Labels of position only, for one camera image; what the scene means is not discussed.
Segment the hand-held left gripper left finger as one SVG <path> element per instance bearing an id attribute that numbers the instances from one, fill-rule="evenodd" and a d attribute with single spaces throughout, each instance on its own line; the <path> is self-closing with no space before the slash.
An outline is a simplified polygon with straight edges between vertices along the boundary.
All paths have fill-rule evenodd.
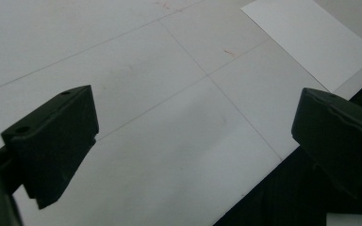
<path id="1" fill-rule="evenodd" d="M 40 209 L 57 202 L 98 133 L 91 86 L 62 91 L 1 133 L 5 188 L 23 186 Z"/>

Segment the white paper sheet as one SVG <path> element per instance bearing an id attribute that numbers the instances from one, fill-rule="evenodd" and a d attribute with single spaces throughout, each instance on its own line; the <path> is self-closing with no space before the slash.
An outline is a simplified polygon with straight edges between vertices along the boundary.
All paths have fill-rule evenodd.
<path id="1" fill-rule="evenodd" d="M 313 0 L 255 0 L 241 10 L 331 92 L 362 69 L 362 39 Z"/>

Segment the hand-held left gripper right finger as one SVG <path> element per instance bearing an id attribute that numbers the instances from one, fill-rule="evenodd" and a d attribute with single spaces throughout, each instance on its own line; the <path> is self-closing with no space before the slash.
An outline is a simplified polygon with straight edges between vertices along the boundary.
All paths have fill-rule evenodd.
<path id="1" fill-rule="evenodd" d="M 362 200 L 361 106 L 304 88 L 291 134 L 337 188 Z"/>

